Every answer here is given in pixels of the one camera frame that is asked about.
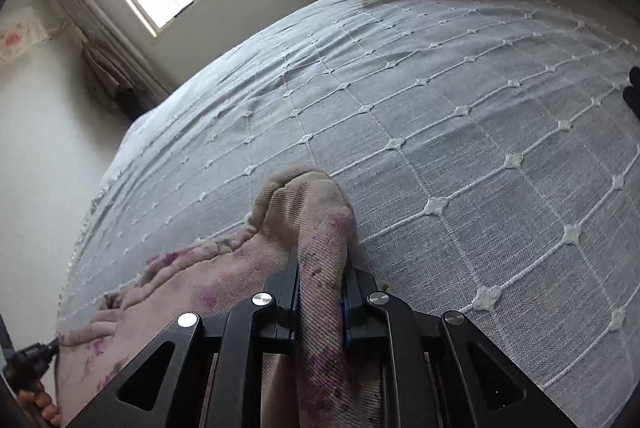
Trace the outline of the person's bare hand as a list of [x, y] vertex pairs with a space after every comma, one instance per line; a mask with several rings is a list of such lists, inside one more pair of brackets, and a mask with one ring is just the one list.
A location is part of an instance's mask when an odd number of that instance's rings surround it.
[[60, 426], [60, 409], [53, 402], [42, 382], [36, 382], [28, 390], [18, 391], [16, 400], [30, 419], [43, 422], [46, 427]]

